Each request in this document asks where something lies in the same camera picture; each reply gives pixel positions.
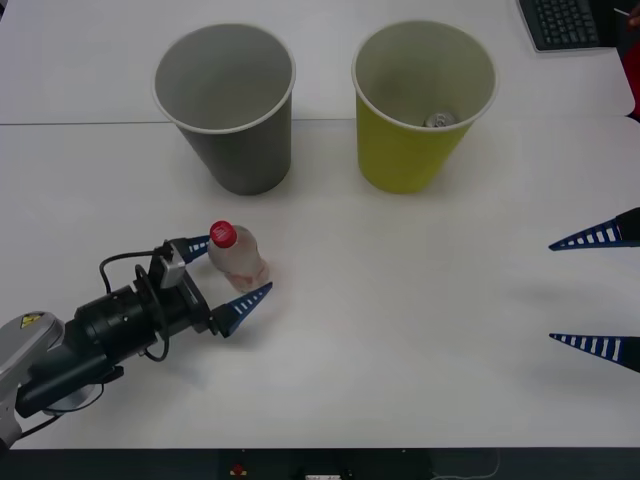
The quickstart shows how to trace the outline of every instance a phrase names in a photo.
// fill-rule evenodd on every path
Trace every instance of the bottle cap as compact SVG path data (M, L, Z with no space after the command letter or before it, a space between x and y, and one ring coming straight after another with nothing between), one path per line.
M219 248L232 247L236 243L236 240L238 240L236 229L224 220L220 220L211 225L209 236L214 245Z
M456 117L450 112L437 112L427 118L422 126L429 128L441 128L455 125L457 122Z

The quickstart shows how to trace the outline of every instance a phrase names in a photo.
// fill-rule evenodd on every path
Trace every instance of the warning label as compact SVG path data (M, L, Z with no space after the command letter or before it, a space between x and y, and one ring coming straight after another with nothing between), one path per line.
M41 313L29 313L22 317L22 323L20 324L20 328L28 327L32 323L37 322L42 317Z

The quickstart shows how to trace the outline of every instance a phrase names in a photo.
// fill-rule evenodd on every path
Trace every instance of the white table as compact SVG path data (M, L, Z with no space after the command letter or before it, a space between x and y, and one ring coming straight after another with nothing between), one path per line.
M172 125L0 127L6 319L71 318L102 258L217 218L252 230L275 284L231 339L125 362L18 448L640 446L638 374L547 337L640 334L636 252L547 250L640 205L639 126L482 120L412 196L362 178L354 129L294 122L290 174L245 198ZM191 272L212 306L234 298L206 258Z
M15 0L0 23L0 124L164 121L156 62L182 34L227 21L259 24L292 49L295 118L353 118L357 45L413 18L457 24L487 46L501 75L490 118L633 110L615 50L536 54L515 0Z

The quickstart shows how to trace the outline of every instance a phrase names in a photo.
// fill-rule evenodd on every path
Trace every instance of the keyboard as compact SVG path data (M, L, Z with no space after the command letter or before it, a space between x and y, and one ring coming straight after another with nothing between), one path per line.
M593 5L594 2L607 4L606 0L518 2L538 51L615 46L615 38L612 39L615 31L613 7L594 8Z

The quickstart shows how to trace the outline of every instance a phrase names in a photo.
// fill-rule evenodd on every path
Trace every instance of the plastic bottle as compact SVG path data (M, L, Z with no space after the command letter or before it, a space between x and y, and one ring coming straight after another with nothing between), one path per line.
M249 230L219 221L209 230L211 263L224 273L233 287L243 293L269 281L269 267L258 253L258 243Z

